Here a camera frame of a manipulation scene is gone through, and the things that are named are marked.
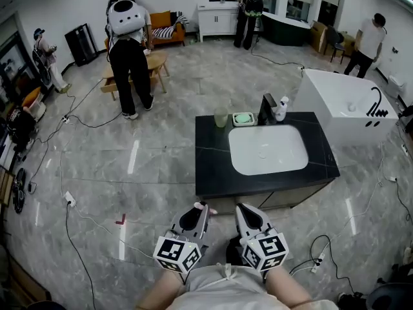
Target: black faucet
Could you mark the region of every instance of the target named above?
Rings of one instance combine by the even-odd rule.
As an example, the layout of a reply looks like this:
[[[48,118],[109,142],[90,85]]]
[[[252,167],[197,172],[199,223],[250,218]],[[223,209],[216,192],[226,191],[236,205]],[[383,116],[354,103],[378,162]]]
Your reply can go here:
[[[276,115],[272,111],[272,108],[277,107],[277,103],[271,94],[266,93],[263,96],[261,102],[261,109],[258,114],[258,125],[276,124]]]

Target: orange sofa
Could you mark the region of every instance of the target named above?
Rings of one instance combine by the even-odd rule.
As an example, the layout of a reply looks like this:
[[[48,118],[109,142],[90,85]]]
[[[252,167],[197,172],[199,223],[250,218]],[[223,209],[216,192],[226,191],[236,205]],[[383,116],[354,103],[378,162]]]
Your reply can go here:
[[[152,30],[155,30],[156,28],[166,28],[172,26],[170,22],[170,11],[150,14],[150,21],[152,23]],[[153,44],[162,45],[169,43],[182,43],[182,45],[185,46],[184,38],[185,29],[183,28],[182,24],[178,23],[176,25],[176,31],[174,31],[171,39],[154,39]]]

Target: power strip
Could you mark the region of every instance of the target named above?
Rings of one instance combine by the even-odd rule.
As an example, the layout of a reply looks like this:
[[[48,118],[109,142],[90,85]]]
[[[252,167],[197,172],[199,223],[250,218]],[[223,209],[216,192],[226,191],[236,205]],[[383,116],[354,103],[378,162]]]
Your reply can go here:
[[[66,201],[70,204],[71,207],[74,207],[76,205],[76,200],[74,197],[69,193],[69,191],[66,192],[65,194],[65,199]]]
[[[314,264],[314,266],[313,266],[312,269],[311,269],[311,272],[317,273],[318,267],[321,265],[321,263],[323,263],[324,257],[325,257],[325,254],[324,254],[324,253],[321,253],[321,254],[318,256],[318,263],[317,263],[318,265],[317,265],[317,264]]]

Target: bathtub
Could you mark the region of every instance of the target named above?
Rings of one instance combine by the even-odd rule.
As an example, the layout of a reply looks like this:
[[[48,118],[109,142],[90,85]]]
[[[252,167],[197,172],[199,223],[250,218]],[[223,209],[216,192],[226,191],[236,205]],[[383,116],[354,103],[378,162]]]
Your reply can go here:
[[[277,45],[303,46],[311,27],[304,22],[263,12],[263,37]]]
[[[399,120],[374,82],[319,70],[304,71],[293,108],[315,112],[336,146],[378,144]]]

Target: green soap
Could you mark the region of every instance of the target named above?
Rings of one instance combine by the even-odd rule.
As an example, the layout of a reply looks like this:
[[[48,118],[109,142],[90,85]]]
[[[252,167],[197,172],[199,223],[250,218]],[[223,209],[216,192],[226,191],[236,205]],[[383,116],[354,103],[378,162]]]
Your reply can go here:
[[[238,123],[248,123],[249,121],[251,121],[251,116],[248,114],[240,114],[237,117],[235,117],[235,120]]]

